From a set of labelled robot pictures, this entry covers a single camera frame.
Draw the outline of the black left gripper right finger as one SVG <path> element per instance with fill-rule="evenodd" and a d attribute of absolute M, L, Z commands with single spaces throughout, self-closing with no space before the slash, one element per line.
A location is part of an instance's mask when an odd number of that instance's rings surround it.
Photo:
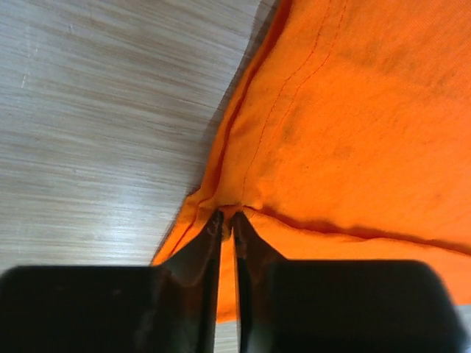
<path fill-rule="evenodd" d="M 437 274 L 415 260 L 290 260 L 231 220 L 241 352 L 465 352 Z"/>

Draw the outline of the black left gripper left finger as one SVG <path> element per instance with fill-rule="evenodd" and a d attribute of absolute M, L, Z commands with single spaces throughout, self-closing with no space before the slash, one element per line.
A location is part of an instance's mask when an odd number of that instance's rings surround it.
<path fill-rule="evenodd" d="M 212 352 L 222 225 L 160 265 L 25 265 L 1 275 L 3 352 Z"/>

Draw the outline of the orange t shirt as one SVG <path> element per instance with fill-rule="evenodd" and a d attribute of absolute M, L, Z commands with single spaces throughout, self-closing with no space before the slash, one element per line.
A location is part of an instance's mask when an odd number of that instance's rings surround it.
<path fill-rule="evenodd" d="M 152 260 L 242 210 L 294 259 L 414 259 L 470 303 L 470 3 L 281 1 Z"/>

